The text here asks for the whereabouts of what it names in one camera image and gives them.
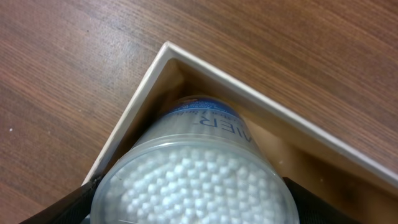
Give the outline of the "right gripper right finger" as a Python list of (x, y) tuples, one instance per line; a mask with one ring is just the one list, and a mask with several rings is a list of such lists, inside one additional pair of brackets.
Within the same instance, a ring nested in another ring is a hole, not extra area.
[(288, 177), (283, 180), (295, 201), (300, 224), (359, 224)]

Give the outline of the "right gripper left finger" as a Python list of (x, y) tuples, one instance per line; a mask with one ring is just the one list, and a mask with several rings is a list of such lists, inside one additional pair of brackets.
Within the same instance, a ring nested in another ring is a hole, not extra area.
[(90, 180), (51, 206), (24, 220), (21, 224), (81, 223), (90, 213), (99, 179)]

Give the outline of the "cotton swab tub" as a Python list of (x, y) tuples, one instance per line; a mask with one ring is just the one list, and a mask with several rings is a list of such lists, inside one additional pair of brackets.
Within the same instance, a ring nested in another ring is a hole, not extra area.
[(179, 100), (101, 180), (92, 223), (298, 223), (294, 199), (226, 103)]

